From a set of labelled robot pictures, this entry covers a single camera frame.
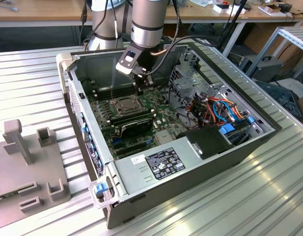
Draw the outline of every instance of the side panel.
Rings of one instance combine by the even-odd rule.
[[[263,140],[252,142],[238,149],[236,152],[231,152],[228,155],[215,159],[206,165],[174,178],[170,182],[145,192],[143,195],[140,195],[131,201],[123,202],[115,208],[112,208],[107,212],[108,229],[113,229],[116,226],[177,196],[178,194],[181,194],[211,177],[239,164],[255,149],[266,143],[270,138],[271,135],[266,136]]]

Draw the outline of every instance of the slotted metal table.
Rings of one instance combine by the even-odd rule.
[[[20,119],[24,135],[54,129],[72,194],[64,204],[0,228],[0,235],[303,235],[303,125],[220,52],[197,46],[283,130],[240,165],[113,230],[88,193],[55,63],[56,54],[83,48],[0,53],[0,141],[6,119]],[[205,64],[201,70],[219,80]]]
[[[274,52],[274,56],[277,56],[277,54],[284,47],[286,41],[289,41],[290,43],[296,45],[297,47],[303,50],[303,27],[278,27],[277,29],[275,29],[272,36],[268,39],[267,43],[260,51],[253,64],[247,70],[246,74],[248,76],[252,74],[252,72],[255,70],[258,63],[260,62],[260,60],[263,58],[266,51],[271,47],[271,45],[279,35],[284,37],[285,40],[276,49],[276,51]],[[303,72],[303,66],[298,70],[298,72],[293,76],[293,78],[297,78],[302,72]]]

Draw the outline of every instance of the workbench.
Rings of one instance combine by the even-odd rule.
[[[84,0],[13,0],[14,7],[18,11],[0,8],[0,27],[38,27],[38,26],[80,26],[81,12]],[[297,9],[302,9],[302,1],[288,0]],[[180,7],[180,15],[183,23],[226,23],[229,15],[219,14],[211,5],[201,7],[192,2],[187,2],[186,7]],[[91,10],[88,9],[86,25],[92,25]],[[235,41],[239,37],[246,23],[257,22],[295,22],[295,26],[303,23],[303,15],[292,17],[271,17],[258,9],[258,5],[252,5],[251,11],[241,14],[223,55],[227,56]],[[168,7],[165,17],[166,24],[176,23],[174,7]]]
[[[72,195],[1,228],[0,235],[303,235],[303,125],[219,51],[196,45],[283,130],[241,164],[113,230],[93,207],[55,63],[57,54],[83,48],[0,53],[0,141],[6,119],[20,119],[23,136],[54,129]],[[219,80],[205,64],[201,70],[213,83]]]

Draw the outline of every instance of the sticker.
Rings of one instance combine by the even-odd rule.
[[[142,155],[139,155],[139,156],[135,156],[135,157],[132,157],[131,158],[131,161],[134,165],[140,163],[140,162],[143,162],[145,161],[145,155],[142,154]]]
[[[185,169],[183,162],[172,147],[147,156],[145,159],[157,180]]]

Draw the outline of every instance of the power supply label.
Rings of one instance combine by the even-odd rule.
[[[157,180],[185,169],[184,164],[172,147],[147,156],[145,159]]]

